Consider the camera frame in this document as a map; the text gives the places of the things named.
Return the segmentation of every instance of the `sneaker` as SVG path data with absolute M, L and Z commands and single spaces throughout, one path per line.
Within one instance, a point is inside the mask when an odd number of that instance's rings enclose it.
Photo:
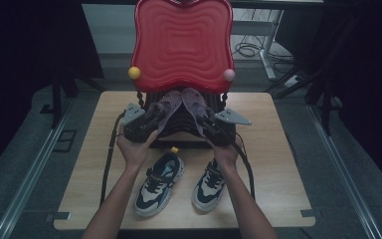
M 158 132 L 163 132 L 166 127 L 167 121 L 178 110 L 182 104 L 182 96 L 178 91 L 171 91 L 167 93 L 160 101 L 153 103 L 148 108 L 148 113 L 151 114 L 154 111 L 163 111 L 165 117 L 158 124 Z
M 205 137 L 203 127 L 197 123 L 197 116 L 214 120 L 215 113 L 212 109 L 207 107 L 206 101 L 201 94 L 192 88 L 187 88 L 182 91 L 182 102 L 194 119 L 198 132 Z
M 173 152 L 166 152 L 147 169 L 147 179 L 139 189 L 134 203 L 135 212 L 142 217 L 162 211 L 169 201 L 172 186 L 184 173 L 184 162 Z
M 201 176 L 192 193 L 192 203 L 200 211 L 211 211 L 222 198 L 225 179 L 215 159 L 206 167 L 206 172 Z

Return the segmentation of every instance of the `person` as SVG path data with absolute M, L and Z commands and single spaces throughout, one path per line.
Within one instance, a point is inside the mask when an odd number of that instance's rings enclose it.
M 125 170 L 86 228 L 84 239 L 116 238 L 135 179 L 156 138 L 157 130 L 144 143 L 131 142 L 123 135 L 117 138 L 116 144 L 125 160 Z M 210 140 L 207 141 L 214 149 L 214 156 L 226 180 L 242 238 L 279 238 L 238 174 L 236 150 L 231 145 L 215 146 Z M 242 146 L 238 137 L 236 143 Z

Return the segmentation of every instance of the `red plastic panel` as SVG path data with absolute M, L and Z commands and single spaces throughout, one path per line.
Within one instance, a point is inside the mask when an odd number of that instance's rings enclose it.
M 175 87 L 221 94 L 234 70 L 230 34 L 232 8 L 226 0 L 142 0 L 135 8 L 136 45 L 131 62 L 141 74 L 133 83 L 145 93 Z

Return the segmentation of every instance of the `light wood surface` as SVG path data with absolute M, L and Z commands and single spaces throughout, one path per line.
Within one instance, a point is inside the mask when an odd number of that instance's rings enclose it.
M 253 169 L 257 203 L 274 227 L 312 226 L 315 218 L 301 215 L 301 210 L 310 210 L 311 206 L 271 96 L 264 93 L 228 93 L 228 97 L 227 108 L 252 121 L 252 125 L 237 125 L 237 132 L 244 139 Z M 70 212 L 71 216 L 67 220 L 55 220 L 57 229 L 84 229 L 89 224 L 99 204 L 101 179 L 114 122 L 128 103 L 137 102 L 133 92 L 101 94 L 59 208 L 59 212 Z M 227 188 L 218 207 L 213 211 L 201 213 L 192 206 L 193 188 L 204 173 L 208 161 L 213 158 L 212 149 L 180 148 L 178 155 L 185 162 L 185 173 L 173 186 L 166 208 L 150 218 L 135 215 L 133 201 L 145 180 L 145 172 L 166 150 L 169 149 L 151 149 L 134 184 L 121 228 L 238 227 Z M 248 173 L 240 158 L 237 166 L 249 188 Z M 119 178 L 123 167 L 123 159 L 116 148 L 107 181 L 107 193 Z

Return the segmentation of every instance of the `hand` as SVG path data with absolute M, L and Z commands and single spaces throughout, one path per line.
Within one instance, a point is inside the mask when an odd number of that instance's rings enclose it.
M 147 158 L 148 148 L 157 138 L 157 130 L 155 130 L 146 142 L 132 142 L 123 136 L 123 125 L 119 127 L 120 136 L 116 140 L 116 145 L 125 160 L 125 170 L 139 169 Z
M 212 145 L 214 153 L 215 153 L 215 159 L 220 165 L 221 169 L 235 168 L 236 161 L 238 158 L 238 153 L 233 146 L 231 146 L 230 144 L 228 146 L 216 146 L 209 139 L 207 139 L 207 142 L 210 145 Z M 235 137 L 235 143 L 240 148 L 242 147 L 241 139 L 238 136 Z

